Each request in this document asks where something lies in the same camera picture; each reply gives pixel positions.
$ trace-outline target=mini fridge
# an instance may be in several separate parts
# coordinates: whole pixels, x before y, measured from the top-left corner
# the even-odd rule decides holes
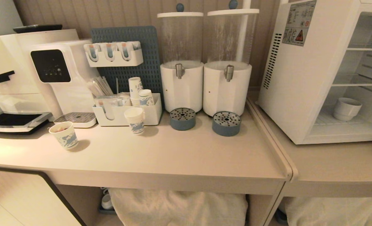
[[[372,140],[372,0],[280,5],[258,104],[295,144]],[[339,98],[361,102],[337,120]]]

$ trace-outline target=small sticker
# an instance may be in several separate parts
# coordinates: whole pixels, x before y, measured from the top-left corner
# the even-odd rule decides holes
[[[315,6],[316,0],[290,6],[282,43],[304,46]]]

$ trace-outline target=white countertop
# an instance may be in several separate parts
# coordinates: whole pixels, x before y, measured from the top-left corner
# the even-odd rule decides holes
[[[201,111],[196,126],[187,131],[172,129],[168,113],[141,136],[129,127],[75,129],[80,143],[73,150],[62,149],[47,127],[33,135],[0,134],[0,167],[286,180],[248,110],[236,136],[217,135],[211,123]]]
[[[250,103],[257,98],[258,92],[248,94]],[[372,142],[295,145],[259,106],[255,107],[297,169],[292,167],[296,182],[372,184]]]

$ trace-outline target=beverage dispenser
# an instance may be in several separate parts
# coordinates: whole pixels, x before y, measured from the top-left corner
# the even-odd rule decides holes
[[[203,109],[237,115],[245,109],[252,66],[249,65],[258,9],[231,9],[207,14],[208,48],[204,65]]]
[[[160,13],[163,64],[161,78],[165,109],[202,109],[203,13]]]

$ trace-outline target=white towel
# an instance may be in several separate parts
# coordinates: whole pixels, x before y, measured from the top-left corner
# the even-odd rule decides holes
[[[285,197],[289,226],[372,226],[372,198]]]
[[[244,226],[243,194],[110,188],[125,226]]]

